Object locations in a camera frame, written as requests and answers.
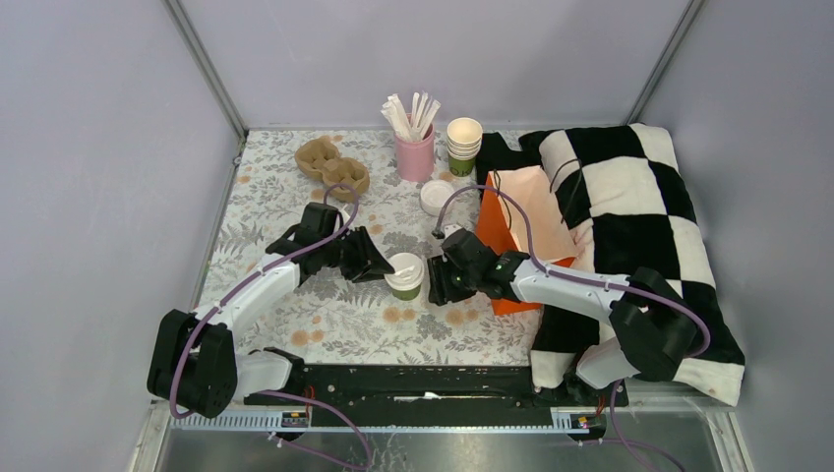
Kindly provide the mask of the orange paper bag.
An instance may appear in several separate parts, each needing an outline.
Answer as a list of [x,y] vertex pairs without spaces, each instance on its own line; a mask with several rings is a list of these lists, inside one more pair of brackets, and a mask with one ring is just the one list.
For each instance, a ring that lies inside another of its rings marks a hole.
[[533,249],[544,263],[572,265],[577,250],[542,168],[490,171],[486,184],[508,195],[483,193],[475,234],[486,246],[497,254]]

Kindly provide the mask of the green paper cup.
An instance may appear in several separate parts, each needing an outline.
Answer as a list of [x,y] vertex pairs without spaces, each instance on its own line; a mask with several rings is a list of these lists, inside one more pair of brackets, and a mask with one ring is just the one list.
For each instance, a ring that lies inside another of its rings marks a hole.
[[401,301],[411,301],[416,299],[421,292],[421,285],[416,285],[409,289],[391,288],[392,295]]

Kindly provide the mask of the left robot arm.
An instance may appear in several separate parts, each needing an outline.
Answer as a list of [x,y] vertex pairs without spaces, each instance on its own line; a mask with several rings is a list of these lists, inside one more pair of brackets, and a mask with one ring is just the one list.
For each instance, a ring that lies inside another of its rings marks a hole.
[[289,355],[274,349],[240,355],[236,344],[267,309],[323,268],[336,268],[353,283],[395,272],[367,229],[349,226],[352,220],[334,206],[309,203],[300,222],[220,299],[193,312],[168,312],[157,330],[149,393],[167,399],[177,419],[214,418],[231,402],[264,390],[283,404],[299,400],[305,379]]

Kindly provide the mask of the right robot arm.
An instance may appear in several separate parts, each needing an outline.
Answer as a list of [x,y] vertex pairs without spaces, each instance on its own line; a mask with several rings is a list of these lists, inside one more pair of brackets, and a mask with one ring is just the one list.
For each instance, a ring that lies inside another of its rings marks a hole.
[[593,274],[544,264],[523,252],[497,254],[465,229],[448,234],[442,251],[427,260],[428,299],[434,305],[481,292],[563,309],[614,331],[613,338],[585,350],[566,375],[564,390],[573,403],[587,405],[622,379],[668,382],[684,358],[699,354],[695,340],[709,342],[704,322],[652,269]]

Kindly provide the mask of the white plastic lid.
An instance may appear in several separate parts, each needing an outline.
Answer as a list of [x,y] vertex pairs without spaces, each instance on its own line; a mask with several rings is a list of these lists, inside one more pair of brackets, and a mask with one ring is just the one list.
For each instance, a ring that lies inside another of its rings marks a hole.
[[396,291],[409,291],[419,287],[425,277],[425,262],[411,253],[398,253],[387,259],[393,273],[385,275],[387,285]]

